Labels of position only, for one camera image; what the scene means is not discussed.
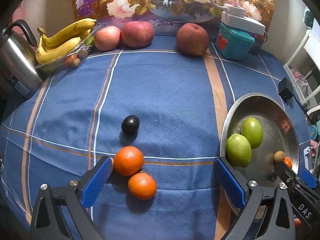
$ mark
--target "blue gripper pad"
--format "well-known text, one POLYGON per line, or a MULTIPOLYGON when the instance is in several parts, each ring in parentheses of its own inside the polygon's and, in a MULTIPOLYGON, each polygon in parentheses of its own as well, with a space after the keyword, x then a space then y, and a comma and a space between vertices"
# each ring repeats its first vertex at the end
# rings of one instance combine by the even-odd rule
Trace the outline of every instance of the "blue gripper pad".
POLYGON ((298 174, 308 187, 315 189, 318 186, 316 178, 305 167, 301 167, 298 174))
POLYGON ((93 206, 103 188, 103 185, 106 183, 112 172, 112 167, 111 158, 107 158, 91 176, 90 180, 82 190, 81 205, 83 208, 93 206))
POLYGON ((239 183, 232 176, 228 168, 223 164, 220 159, 214 162, 215 173, 222 184, 225 192, 227 193, 232 205, 236 208, 244 208, 245 197, 244 191, 239 183))

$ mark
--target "purple flower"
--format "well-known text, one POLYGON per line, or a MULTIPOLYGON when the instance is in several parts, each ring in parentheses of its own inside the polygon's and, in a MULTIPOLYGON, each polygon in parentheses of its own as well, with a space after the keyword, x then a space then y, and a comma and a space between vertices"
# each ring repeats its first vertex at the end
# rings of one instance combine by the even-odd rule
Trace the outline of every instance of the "purple flower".
POLYGON ((83 0, 83 5, 78 9, 77 16, 89 16, 94 13, 94 9, 91 8, 91 4, 96 0, 83 0))

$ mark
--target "kettle handle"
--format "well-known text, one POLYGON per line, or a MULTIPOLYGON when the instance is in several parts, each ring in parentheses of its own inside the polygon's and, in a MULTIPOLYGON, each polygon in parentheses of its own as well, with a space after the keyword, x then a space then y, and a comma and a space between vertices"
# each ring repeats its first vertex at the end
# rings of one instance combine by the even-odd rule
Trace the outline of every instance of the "kettle handle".
POLYGON ((28 43, 36 47, 37 46, 37 41, 35 36, 33 35, 32 31, 30 30, 29 25, 25 22, 25 20, 19 19, 16 20, 14 23, 12 23, 8 29, 5 31, 6 33, 9 32, 13 27, 18 26, 20 29, 23 31, 24 35, 27 38, 28 43))

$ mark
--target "red apple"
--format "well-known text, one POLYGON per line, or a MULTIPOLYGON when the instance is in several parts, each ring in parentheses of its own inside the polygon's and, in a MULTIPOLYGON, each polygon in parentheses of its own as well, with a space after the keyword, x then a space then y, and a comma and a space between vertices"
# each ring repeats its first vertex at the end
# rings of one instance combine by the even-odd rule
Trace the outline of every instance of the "red apple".
POLYGON ((104 27, 94 36, 94 44, 101 51, 113 50, 119 46, 120 42, 121 30, 116 26, 104 27))
POLYGON ((190 56, 202 56, 209 45, 209 36, 204 28, 194 23, 184 24, 177 32, 177 48, 190 56))
POLYGON ((132 21, 123 26, 121 36, 125 45, 131 48, 142 48, 151 44, 154 30, 148 22, 132 21))

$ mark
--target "stainless steel plate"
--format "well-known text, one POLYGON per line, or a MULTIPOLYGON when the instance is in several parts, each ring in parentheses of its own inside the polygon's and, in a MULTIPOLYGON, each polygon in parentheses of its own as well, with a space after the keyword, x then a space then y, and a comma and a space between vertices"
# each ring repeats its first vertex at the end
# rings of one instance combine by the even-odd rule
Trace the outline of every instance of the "stainless steel plate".
POLYGON ((223 125, 220 156, 225 157, 227 138, 241 134, 241 125, 248 117, 256 118, 263 129, 260 147, 252 150, 250 164, 246 168, 235 167, 247 180, 255 180, 263 187, 276 187, 280 179, 271 182, 269 176, 274 170, 273 156, 283 151, 292 161, 292 169, 298 173, 299 146, 291 121, 279 104, 272 98, 259 93, 240 97, 231 107, 223 125))

